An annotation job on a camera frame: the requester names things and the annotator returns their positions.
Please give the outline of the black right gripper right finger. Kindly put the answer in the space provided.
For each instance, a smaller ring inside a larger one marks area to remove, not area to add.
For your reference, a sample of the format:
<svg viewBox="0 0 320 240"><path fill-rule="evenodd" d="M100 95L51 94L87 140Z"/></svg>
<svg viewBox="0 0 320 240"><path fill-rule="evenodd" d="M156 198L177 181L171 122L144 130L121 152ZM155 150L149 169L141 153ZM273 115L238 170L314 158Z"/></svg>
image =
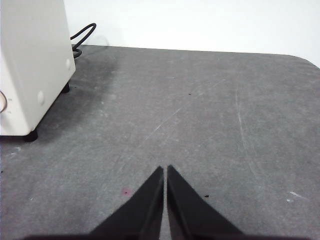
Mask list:
<svg viewBox="0 0 320 240"><path fill-rule="evenodd" d="M187 240L245 240L245 234L212 208L182 175L167 167L167 199Z"/></svg>

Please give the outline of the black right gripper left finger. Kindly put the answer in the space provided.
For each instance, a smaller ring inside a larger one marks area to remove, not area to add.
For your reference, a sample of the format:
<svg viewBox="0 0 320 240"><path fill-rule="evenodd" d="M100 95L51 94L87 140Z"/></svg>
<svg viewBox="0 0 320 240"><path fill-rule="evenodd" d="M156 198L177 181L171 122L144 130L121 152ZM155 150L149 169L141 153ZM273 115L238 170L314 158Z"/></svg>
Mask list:
<svg viewBox="0 0 320 240"><path fill-rule="evenodd" d="M159 166L132 197L90 232L99 240L158 240L164 209L164 169Z"/></svg>

